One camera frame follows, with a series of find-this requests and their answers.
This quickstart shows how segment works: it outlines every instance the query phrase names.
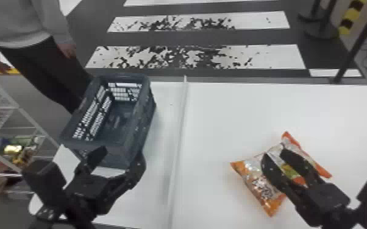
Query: yellow and black striped post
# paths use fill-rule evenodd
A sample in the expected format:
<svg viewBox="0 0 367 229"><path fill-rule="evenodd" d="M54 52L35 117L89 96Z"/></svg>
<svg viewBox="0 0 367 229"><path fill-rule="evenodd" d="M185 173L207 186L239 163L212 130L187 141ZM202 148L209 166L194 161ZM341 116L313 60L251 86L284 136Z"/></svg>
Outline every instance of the yellow and black striped post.
<svg viewBox="0 0 367 229"><path fill-rule="evenodd" d="M340 23L340 27L338 30L340 31L340 35L349 35L350 30L353 27L354 21L360 17L360 12L364 5L367 3L367 0L353 0L350 3L349 9L346 14L344 14L343 20Z"/></svg>

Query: black pole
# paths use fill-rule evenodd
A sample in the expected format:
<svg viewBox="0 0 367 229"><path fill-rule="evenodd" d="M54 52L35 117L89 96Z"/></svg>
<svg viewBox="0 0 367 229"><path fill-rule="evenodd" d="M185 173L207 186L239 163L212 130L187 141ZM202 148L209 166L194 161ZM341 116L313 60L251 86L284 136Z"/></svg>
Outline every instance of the black pole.
<svg viewBox="0 0 367 229"><path fill-rule="evenodd" d="M324 10L320 8L321 0L314 0L312 7L303 6L299 12L299 19L306 22L321 21L324 18Z"/></svg>
<svg viewBox="0 0 367 229"><path fill-rule="evenodd" d="M332 83L340 83L341 79L343 78L344 74L346 73L347 69L349 68L351 62L354 60L354 57L359 52L360 48L362 47L364 41L367 39L367 24L364 26L363 31L358 36L357 40L355 41L352 49L349 51L345 61L340 67L337 75L332 79Z"/></svg>
<svg viewBox="0 0 367 229"><path fill-rule="evenodd" d="M310 11L311 15L315 15L317 13L317 11L319 11L320 2L321 2L321 0L315 0L315 2L313 3L313 6L312 6L312 10Z"/></svg>
<svg viewBox="0 0 367 229"><path fill-rule="evenodd" d="M330 0L326 12L319 24L309 24L305 28L305 33L312 38L329 40L338 37L338 30L330 23L330 17L336 6L337 0Z"/></svg>
<svg viewBox="0 0 367 229"><path fill-rule="evenodd" d="M321 25L319 27L319 29L323 30L327 24L330 21L330 17L332 16L334 7L336 6L337 0L330 0L329 5L326 8L326 13L324 14L324 18L321 21Z"/></svg>

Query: plastic basket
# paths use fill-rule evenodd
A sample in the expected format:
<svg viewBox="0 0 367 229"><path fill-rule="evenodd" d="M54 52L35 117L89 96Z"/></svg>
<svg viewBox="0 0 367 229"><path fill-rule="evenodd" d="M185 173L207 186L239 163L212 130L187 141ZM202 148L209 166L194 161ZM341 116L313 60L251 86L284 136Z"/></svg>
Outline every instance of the plastic basket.
<svg viewBox="0 0 367 229"><path fill-rule="evenodd" d="M127 169L144 146L155 108L146 76L95 77L60 139L80 160L105 146L100 166Z"/></svg>

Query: orange snack bag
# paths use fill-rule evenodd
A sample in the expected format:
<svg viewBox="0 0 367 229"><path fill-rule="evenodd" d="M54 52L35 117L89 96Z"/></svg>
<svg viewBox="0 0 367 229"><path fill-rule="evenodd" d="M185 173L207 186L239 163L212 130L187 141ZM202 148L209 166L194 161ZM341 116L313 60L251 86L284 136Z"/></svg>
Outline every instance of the orange snack bag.
<svg viewBox="0 0 367 229"><path fill-rule="evenodd" d="M282 135L282 142L270 148L265 153L269 154L278 167L283 170L283 173L296 183L304 185L305 181L303 177L301 177L292 167L280 158L280 153L284 148L304 157L313 165L314 168L316 168L320 176L325 178L330 178L332 176L317 162L315 162L308 153L304 152L300 144L288 132L285 132ZM232 162L230 165L239 175L242 176L246 186L260 202L266 213L271 217L276 213L286 195L270 184L263 175L260 166L263 154L264 153L261 153L247 160Z"/></svg>

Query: white table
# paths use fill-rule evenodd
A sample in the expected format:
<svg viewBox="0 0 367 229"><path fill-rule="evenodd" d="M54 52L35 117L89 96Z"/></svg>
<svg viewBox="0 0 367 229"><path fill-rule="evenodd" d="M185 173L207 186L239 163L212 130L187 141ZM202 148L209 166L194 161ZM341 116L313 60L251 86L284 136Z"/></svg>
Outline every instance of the white table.
<svg viewBox="0 0 367 229"><path fill-rule="evenodd" d="M137 186L119 198L107 215L97 217L95 223L155 229L160 229L167 223L170 208L169 181L180 141L180 120L186 86L186 83L151 83L157 109L143 149L147 169ZM71 181L79 160L61 146L54 162L58 164L66 180ZM94 174L114 176L119 172L98 167ZM34 196L29 211L35 214L40 208L41 201Z"/></svg>
<svg viewBox="0 0 367 229"><path fill-rule="evenodd" d="M289 200L270 218L229 162L288 130L351 199L367 181L367 86L191 83L173 229L309 227Z"/></svg>
<svg viewBox="0 0 367 229"><path fill-rule="evenodd" d="M174 92L183 85L152 84L158 109L144 148L148 169L138 186L96 223L307 229L288 200L269 218L229 165L279 143L286 130L334 175L331 181L357 206L355 196L367 181L367 86L189 83L182 111L179 95L184 93ZM167 101L178 107L168 109ZM182 144L175 123L179 112L184 113ZM174 157L168 152L177 148L172 168ZM71 179L75 157L61 148L54 161ZM101 168L97 174L113 172ZM34 198L30 212L39 207Z"/></svg>

